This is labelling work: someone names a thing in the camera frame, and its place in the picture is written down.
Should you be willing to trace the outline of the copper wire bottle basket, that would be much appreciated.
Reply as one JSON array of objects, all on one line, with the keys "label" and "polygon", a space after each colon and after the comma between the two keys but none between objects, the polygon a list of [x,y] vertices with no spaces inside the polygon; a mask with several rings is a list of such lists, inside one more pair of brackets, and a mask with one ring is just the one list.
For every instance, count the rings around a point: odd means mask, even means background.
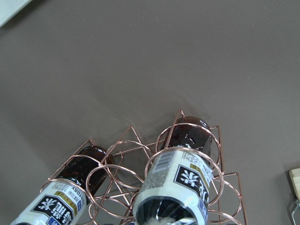
[{"label": "copper wire bottle basket", "polygon": [[[136,132],[131,134],[129,140],[121,136],[116,143],[106,151],[105,157],[98,163],[87,176],[86,183],[89,183],[91,175],[99,170],[106,171],[106,177],[102,185],[94,195],[90,190],[84,190],[89,199],[89,204],[83,214],[89,214],[88,224],[98,225],[100,222],[113,222],[115,218],[121,225],[137,225],[133,214],[133,208],[136,197],[142,188],[142,185],[153,166],[154,160],[164,152],[175,150],[175,147],[166,147],[162,149],[165,140],[170,140],[173,129],[176,126],[176,120],[186,117],[183,112],[178,112],[173,124],[166,128],[157,138],[156,142],[144,144],[141,142]],[[206,225],[224,223],[227,221],[236,222],[236,214],[228,214],[220,211],[219,199],[225,188],[230,188],[235,194],[235,202],[238,203],[238,209],[243,206],[242,196],[237,188],[224,179],[225,174],[222,168],[222,150],[220,140],[212,134],[209,127],[205,131],[211,135],[212,144],[210,155],[194,149],[181,147],[180,150],[194,153],[209,161],[212,170],[212,179],[209,188],[208,219]],[[40,193],[49,185],[56,181],[56,176],[65,168],[67,163],[74,157],[79,156],[79,152],[87,147],[95,145],[92,140],[87,140],[75,153],[65,161],[65,163],[43,184]]]}]

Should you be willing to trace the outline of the tea bottle middle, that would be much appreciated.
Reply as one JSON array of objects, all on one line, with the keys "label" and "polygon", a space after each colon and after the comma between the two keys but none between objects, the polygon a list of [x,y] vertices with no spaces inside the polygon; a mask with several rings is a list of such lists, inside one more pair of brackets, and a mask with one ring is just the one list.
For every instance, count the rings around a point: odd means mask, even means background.
[{"label": "tea bottle middle", "polygon": [[74,225],[89,199],[84,190],[94,195],[105,180],[106,171],[95,171],[86,183],[88,174],[105,157],[106,151],[92,145],[83,148],[72,158],[49,185],[12,222],[14,225]]}]

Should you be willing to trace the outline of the tea bottle white cap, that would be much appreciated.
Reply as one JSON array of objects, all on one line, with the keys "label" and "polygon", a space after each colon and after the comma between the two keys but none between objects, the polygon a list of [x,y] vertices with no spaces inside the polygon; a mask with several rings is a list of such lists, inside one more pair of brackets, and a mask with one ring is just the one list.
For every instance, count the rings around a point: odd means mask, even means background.
[{"label": "tea bottle white cap", "polygon": [[133,214],[139,225],[205,225],[208,219],[212,170],[209,161],[180,150],[194,149],[210,155],[212,137],[209,126],[198,117],[176,120],[171,139],[153,163],[136,197]]}]

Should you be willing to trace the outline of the wooden cutting board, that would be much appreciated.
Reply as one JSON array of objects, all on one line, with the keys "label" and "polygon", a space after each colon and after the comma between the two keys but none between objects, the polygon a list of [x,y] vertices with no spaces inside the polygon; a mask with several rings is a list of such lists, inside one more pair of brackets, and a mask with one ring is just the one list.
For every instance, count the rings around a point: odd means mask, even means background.
[{"label": "wooden cutting board", "polygon": [[294,206],[291,210],[290,216],[292,219],[292,224],[296,225],[295,212],[300,209],[300,168],[291,169],[289,171],[290,179],[292,182],[292,187],[295,192]]}]

